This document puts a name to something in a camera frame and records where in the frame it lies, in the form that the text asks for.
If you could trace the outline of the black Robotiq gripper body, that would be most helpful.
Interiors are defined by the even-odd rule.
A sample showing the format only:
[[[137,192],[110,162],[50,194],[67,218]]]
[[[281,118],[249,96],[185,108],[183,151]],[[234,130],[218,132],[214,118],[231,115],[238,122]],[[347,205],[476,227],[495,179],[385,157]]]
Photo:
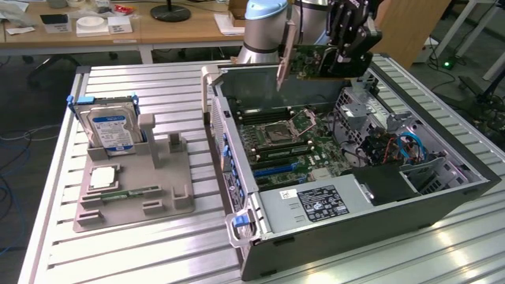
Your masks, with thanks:
[[[373,1],[327,1],[327,20],[337,20],[346,12],[355,19],[366,19],[373,10]]]

